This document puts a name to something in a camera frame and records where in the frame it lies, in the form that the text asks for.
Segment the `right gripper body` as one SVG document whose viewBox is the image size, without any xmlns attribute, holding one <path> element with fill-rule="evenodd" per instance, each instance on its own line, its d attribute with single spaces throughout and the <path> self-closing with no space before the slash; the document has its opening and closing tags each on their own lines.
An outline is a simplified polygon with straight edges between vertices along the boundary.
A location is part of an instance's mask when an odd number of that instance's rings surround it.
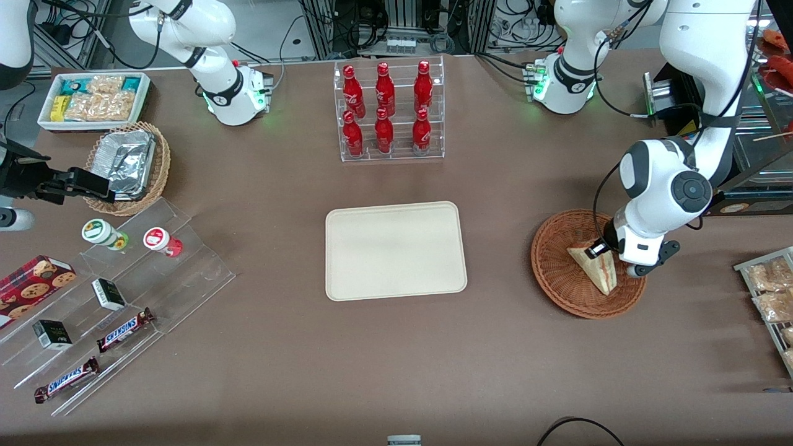
<svg viewBox="0 0 793 446">
<path fill-rule="evenodd" d="M 52 179 L 51 156 L 15 141 L 2 140 L 1 195 L 8 198 L 45 199 L 39 188 Z"/>
</svg>

